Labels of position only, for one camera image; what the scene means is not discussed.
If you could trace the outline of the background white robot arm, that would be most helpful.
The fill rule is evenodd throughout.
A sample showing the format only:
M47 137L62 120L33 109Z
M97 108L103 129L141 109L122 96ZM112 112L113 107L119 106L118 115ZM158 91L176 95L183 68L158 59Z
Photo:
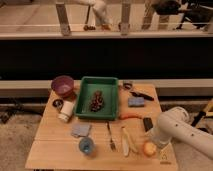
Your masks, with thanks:
M101 28L103 30L110 29L109 19L107 17L107 4L105 0L76 0L80 5L90 6L99 19Z

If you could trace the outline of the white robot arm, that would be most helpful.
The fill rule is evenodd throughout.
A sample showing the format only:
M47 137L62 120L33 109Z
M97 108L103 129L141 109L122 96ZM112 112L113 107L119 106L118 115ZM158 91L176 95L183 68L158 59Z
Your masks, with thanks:
M213 135L188 124L189 114L182 107L173 107L160 113L148 131L149 139L160 149L175 138L195 148L213 160Z

